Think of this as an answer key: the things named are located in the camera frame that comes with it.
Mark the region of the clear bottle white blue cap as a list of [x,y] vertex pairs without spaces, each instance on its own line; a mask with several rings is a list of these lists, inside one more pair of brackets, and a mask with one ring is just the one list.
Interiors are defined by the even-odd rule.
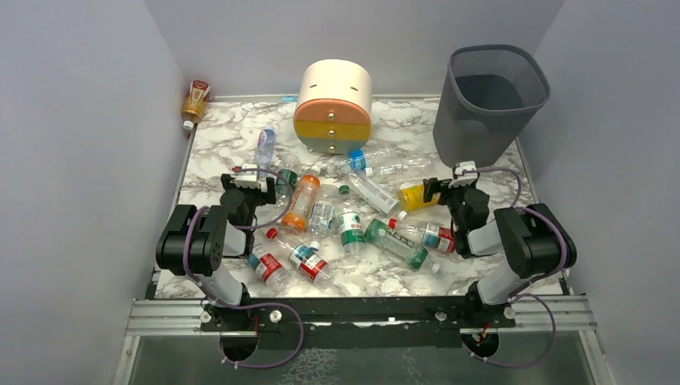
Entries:
[[418,176],[431,166],[432,160],[426,157],[394,158],[384,164],[366,167],[364,173],[374,178]]

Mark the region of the clear bottle dark green label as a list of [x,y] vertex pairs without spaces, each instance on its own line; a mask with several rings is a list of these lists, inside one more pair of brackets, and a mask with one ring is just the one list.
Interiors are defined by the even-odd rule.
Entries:
[[288,199],[295,192],[298,174],[291,168],[281,168],[275,182],[277,206],[286,206]]

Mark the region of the orange drink bottle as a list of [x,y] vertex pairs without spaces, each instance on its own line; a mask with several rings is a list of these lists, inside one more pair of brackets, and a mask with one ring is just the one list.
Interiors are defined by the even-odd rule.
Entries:
[[317,196],[321,169],[314,165],[303,175],[295,189],[291,208],[281,220],[284,230],[301,233],[305,230],[314,200]]

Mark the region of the clear bottle barcode label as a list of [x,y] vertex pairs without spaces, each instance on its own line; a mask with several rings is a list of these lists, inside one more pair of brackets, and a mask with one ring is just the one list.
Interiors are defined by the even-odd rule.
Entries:
[[397,198],[380,184],[361,172],[351,172],[347,176],[348,185],[373,209],[385,217],[399,213]]

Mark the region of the amber tea bottle red label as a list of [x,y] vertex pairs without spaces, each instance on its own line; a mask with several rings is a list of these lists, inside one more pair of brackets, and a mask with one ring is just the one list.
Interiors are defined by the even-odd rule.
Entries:
[[203,119],[211,86],[202,80],[193,80],[185,96],[181,110],[184,130],[190,132]]

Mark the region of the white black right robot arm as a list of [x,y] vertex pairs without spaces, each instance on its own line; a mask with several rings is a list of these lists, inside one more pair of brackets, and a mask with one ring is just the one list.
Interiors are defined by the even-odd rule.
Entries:
[[490,210],[490,197],[474,181],[426,179],[423,199],[436,200],[451,214],[449,233],[464,259],[502,253],[504,261],[473,282],[465,294],[467,318],[501,312],[532,283],[572,267],[577,249],[545,204]]

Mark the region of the clear bottle purple label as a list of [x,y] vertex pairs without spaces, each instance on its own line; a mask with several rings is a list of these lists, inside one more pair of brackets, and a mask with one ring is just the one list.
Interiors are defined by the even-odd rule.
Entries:
[[254,164],[256,164],[259,168],[270,168],[276,141],[277,133],[273,127],[268,126],[260,131],[253,157]]

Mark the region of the red cap bottle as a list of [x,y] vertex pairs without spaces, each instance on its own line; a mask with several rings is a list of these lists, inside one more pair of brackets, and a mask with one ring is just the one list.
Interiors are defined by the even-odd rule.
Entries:
[[246,261],[271,290],[281,292],[287,287],[288,270],[262,244],[253,247]]
[[411,241],[442,253],[454,253],[455,241],[448,227],[435,222],[391,218],[388,226]]
[[265,235],[272,245],[275,257],[286,262],[315,285],[330,285],[332,281],[330,265],[301,239],[276,228],[266,230]]

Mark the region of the green tinted bottle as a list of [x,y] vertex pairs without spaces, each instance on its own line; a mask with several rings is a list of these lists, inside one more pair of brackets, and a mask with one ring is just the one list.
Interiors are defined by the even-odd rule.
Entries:
[[399,257],[413,270],[422,270],[430,274],[440,272],[440,264],[429,256],[427,249],[392,229],[383,221],[372,220],[364,232],[364,239],[366,243]]

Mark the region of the red cap bottle left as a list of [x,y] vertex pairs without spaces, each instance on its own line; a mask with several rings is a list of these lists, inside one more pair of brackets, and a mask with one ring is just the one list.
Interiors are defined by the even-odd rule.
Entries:
[[262,244],[253,247],[246,261],[271,290],[281,292],[287,287],[288,270]]

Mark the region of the crushed clear bottle blue text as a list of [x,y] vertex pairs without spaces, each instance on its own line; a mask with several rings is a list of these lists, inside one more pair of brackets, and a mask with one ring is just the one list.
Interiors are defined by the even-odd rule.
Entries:
[[307,229],[316,237],[327,237],[334,230],[335,205],[338,187],[322,184],[318,190],[308,221]]

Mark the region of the red cap bottle middle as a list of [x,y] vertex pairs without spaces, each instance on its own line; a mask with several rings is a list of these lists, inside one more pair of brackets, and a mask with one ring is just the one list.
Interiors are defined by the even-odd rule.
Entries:
[[275,257],[286,262],[315,285],[330,285],[332,281],[330,265],[301,239],[276,228],[266,230],[265,235],[272,245]]

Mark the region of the clear bottle green white label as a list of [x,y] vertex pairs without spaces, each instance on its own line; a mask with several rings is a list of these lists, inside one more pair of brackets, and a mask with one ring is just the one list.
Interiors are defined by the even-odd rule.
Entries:
[[338,231],[342,248],[345,254],[357,256],[365,246],[360,214],[351,201],[342,201],[338,208]]

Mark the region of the cream pastel drawer cabinet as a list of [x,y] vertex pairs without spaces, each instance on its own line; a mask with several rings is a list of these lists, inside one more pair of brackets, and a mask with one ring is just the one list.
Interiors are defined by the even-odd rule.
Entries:
[[372,81],[368,71],[343,59],[323,59],[306,68],[293,114],[298,139],[309,149],[347,154],[362,148],[372,132]]

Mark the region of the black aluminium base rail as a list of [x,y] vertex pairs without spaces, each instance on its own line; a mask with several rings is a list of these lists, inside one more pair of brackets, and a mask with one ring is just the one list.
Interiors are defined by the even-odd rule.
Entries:
[[295,347],[457,348],[473,334],[594,331],[587,297],[523,297],[481,319],[465,314],[465,297],[255,298],[251,310],[219,309],[205,300],[139,300],[128,337],[216,338],[238,351]]

